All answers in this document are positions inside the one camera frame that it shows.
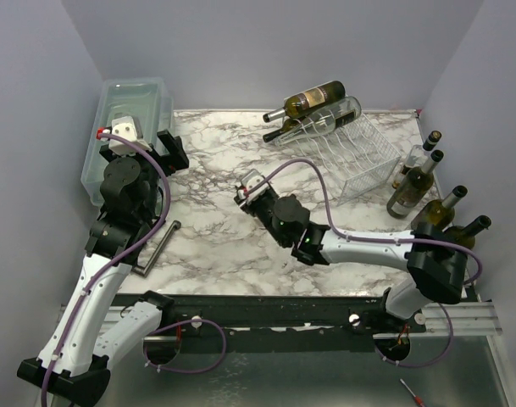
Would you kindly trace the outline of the green bottle silver foil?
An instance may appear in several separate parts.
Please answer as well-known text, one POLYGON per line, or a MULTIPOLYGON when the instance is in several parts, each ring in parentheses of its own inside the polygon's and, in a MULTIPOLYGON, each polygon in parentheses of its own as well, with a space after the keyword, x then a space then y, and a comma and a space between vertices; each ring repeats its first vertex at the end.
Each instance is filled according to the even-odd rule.
POLYGON ((455 217, 455 205, 467 193, 467 187, 458 185, 445 198, 429 201, 412 219, 410 228, 415 230, 420 223, 428 223, 443 230, 455 217))

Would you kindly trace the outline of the clear bottle black cap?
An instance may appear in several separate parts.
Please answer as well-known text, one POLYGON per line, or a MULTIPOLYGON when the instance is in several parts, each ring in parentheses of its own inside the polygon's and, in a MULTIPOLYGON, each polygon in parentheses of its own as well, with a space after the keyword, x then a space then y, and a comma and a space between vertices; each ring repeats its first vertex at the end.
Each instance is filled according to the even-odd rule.
POLYGON ((426 158, 430 155, 430 152, 436 147, 437 143, 441 140, 442 134, 440 131, 432 131, 422 144, 413 145, 405 160, 403 160, 401 169, 395 175, 392 187, 397 189, 406 174, 414 167, 421 166, 426 158))

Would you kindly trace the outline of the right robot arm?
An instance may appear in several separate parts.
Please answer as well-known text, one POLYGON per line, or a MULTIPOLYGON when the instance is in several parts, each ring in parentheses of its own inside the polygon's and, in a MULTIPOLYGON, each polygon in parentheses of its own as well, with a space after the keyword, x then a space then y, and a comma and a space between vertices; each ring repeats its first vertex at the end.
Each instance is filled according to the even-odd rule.
POLYGON ((397 331, 427 304, 461 300, 468 255, 443 246, 451 240, 431 225, 423 224, 415 232, 341 237, 331 226, 312 222, 310 211, 293 194, 281 198, 268 190, 250 199, 239 191, 234 201, 305 265, 360 263, 406 271, 408 276, 386 290, 376 311, 377 324, 386 332, 397 331))

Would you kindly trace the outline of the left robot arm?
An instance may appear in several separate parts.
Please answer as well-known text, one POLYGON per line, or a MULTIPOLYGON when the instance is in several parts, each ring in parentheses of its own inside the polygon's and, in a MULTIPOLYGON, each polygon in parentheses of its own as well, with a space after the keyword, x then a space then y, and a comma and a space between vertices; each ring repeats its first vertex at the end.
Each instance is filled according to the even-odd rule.
POLYGON ((171 302, 147 293, 129 315, 100 330, 121 284, 136 267, 142 247, 163 226, 170 207, 168 176, 189 166, 179 137, 161 131, 159 152, 114 128, 97 132, 108 164, 100 193, 103 206, 92 225, 78 281, 54 333, 36 356, 23 360, 18 378, 40 389, 41 406, 94 406, 114 367, 149 333, 174 325, 171 302))

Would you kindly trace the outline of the green bottle with cream label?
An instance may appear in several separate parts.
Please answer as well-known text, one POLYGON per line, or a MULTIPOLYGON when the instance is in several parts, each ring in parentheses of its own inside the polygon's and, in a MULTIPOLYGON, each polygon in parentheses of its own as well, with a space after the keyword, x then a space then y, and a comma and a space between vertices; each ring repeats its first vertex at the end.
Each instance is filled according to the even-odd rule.
POLYGON ((433 151, 422 165, 413 167, 405 175, 387 202, 386 210, 390 216, 404 219, 409 215, 434 184, 434 170, 443 158, 441 150, 433 151))

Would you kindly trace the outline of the tall clear glass bottle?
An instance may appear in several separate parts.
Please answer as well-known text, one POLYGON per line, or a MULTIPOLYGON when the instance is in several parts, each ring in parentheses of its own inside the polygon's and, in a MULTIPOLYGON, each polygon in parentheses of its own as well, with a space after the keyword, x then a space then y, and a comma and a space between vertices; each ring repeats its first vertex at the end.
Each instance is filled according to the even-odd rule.
POLYGON ((358 119, 361 113, 358 99, 347 96, 314 111, 302 120, 295 120, 297 124, 290 130, 281 132, 273 142, 276 146, 283 146, 301 139, 327 136, 358 119))

